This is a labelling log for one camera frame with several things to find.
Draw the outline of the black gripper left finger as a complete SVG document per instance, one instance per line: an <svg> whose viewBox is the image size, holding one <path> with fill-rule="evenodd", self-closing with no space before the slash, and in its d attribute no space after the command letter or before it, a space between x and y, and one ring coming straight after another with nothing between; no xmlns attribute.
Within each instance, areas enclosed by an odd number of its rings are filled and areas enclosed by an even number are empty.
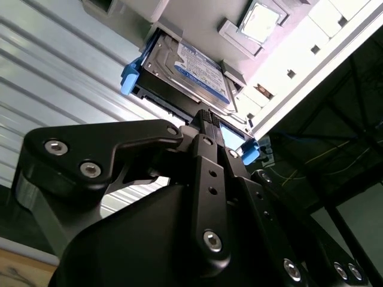
<svg viewBox="0 0 383 287"><path fill-rule="evenodd" d="M20 153L19 202L61 260L86 228L163 187L225 192L211 114L201 110L182 127L144 120L35 129Z"/></svg>

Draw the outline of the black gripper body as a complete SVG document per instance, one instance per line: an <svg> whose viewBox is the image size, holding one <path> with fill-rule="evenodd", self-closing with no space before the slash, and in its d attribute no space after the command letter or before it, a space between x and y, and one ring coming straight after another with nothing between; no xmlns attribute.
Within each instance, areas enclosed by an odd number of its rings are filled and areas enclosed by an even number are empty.
<svg viewBox="0 0 383 287"><path fill-rule="evenodd" d="M247 286L224 187L163 187L86 228L51 286Z"/></svg>

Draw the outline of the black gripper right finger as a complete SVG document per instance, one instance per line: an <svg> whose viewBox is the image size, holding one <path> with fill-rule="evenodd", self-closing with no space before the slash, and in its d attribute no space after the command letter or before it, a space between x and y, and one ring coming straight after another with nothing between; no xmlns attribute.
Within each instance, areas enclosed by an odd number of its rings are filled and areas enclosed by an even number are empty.
<svg viewBox="0 0 383 287"><path fill-rule="evenodd" d="M368 286L360 259L353 259L264 170L249 174L240 156L224 145L221 121L211 130L222 150L229 190L239 200L239 245L255 235L246 266L257 286Z"/></svg>

